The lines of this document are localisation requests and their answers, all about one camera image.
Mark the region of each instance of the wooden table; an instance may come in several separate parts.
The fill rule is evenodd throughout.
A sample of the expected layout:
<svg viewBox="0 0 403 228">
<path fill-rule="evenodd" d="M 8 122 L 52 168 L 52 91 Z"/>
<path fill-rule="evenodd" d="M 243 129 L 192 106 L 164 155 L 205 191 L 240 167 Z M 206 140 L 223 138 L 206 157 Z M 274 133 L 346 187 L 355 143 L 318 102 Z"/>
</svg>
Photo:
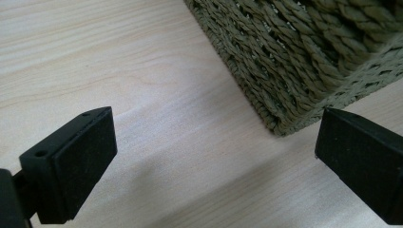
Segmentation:
<svg viewBox="0 0 403 228">
<path fill-rule="evenodd" d="M 402 96 L 347 110 L 403 134 Z M 264 127 L 181 0 L 0 2 L 0 167 L 107 105 L 119 153 L 62 227 L 386 226 L 315 159 L 319 123 Z"/>
</svg>

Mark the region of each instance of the rope weave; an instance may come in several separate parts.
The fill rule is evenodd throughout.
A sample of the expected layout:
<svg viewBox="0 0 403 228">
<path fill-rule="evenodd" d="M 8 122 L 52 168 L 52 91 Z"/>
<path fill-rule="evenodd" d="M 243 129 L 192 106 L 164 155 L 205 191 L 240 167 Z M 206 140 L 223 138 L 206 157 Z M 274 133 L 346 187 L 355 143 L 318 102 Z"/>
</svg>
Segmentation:
<svg viewBox="0 0 403 228">
<path fill-rule="evenodd" d="M 278 135 L 403 77 L 403 0 L 184 1 Z"/>
</svg>

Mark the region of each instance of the green woven basket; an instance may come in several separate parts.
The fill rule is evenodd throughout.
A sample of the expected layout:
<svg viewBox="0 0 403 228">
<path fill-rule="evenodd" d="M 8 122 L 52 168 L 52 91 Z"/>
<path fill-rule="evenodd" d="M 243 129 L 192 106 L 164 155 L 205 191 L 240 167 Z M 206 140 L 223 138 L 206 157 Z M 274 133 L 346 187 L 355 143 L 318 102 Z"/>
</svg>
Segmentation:
<svg viewBox="0 0 403 228">
<path fill-rule="evenodd" d="M 278 135 L 403 77 L 403 0 L 184 1 Z"/>
</svg>

